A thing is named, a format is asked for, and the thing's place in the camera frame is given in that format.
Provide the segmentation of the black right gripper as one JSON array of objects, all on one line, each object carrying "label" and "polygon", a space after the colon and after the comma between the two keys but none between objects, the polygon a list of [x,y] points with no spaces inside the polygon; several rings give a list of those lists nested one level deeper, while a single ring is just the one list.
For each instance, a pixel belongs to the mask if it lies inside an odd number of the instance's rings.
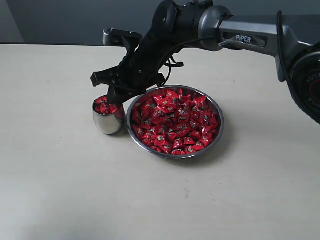
[{"label": "black right gripper", "polygon": [[129,47],[118,67],[94,72],[90,77],[91,83],[93,87],[109,85],[108,104],[123,104],[164,82],[163,76],[158,77],[159,69],[178,44],[176,35],[151,29],[138,46]]}]

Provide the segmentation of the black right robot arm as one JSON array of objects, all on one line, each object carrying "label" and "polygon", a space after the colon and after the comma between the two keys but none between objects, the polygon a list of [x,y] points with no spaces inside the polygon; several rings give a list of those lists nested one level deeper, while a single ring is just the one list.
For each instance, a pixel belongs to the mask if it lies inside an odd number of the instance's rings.
[{"label": "black right robot arm", "polygon": [[163,66],[180,68],[173,55],[185,48],[211,52],[247,50],[275,58],[277,77],[288,85],[296,105],[315,122],[320,120],[320,17],[318,15],[235,16],[211,0],[177,5],[165,0],[157,7],[145,36],[113,28],[103,44],[124,47],[119,65],[94,72],[93,86],[108,85],[108,100],[124,103],[162,87]]}]

